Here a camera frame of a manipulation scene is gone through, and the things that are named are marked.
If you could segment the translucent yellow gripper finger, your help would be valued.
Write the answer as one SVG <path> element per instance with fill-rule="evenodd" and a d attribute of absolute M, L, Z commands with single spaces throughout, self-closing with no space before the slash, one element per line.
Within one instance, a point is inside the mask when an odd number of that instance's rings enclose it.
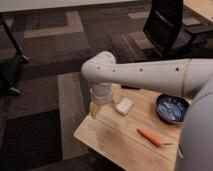
<path fill-rule="evenodd" d="M 89 112 L 89 114 L 91 115 L 91 117 L 93 119 L 96 118 L 96 115 L 99 112 L 99 110 L 100 110 L 100 107 L 98 105 L 96 105 L 93 102 L 90 103 L 90 112 Z"/>
<path fill-rule="evenodd" d="M 106 105 L 108 108 L 114 110 L 115 109 L 115 103 L 114 102 L 109 102 L 107 105 Z"/>

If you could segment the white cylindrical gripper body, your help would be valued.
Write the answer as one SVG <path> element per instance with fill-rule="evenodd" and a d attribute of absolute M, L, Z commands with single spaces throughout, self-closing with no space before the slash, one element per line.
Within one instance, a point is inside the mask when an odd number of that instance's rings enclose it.
<path fill-rule="evenodd" d="M 111 83 L 92 84 L 90 91 L 91 99 L 97 105 L 103 106 L 113 99 Z"/>

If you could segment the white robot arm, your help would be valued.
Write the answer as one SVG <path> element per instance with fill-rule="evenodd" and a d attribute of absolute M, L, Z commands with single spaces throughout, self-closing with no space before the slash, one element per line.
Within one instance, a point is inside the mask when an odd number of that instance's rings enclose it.
<path fill-rule="evenodd" d="M 138 63 L 116 62 L 102 51 L 81 67 L 92 101 L 112 100 L 114 83 L 192 100 L 178 143 L 175 171 L 213 171 L 213 59 L 185 58 Z"/>

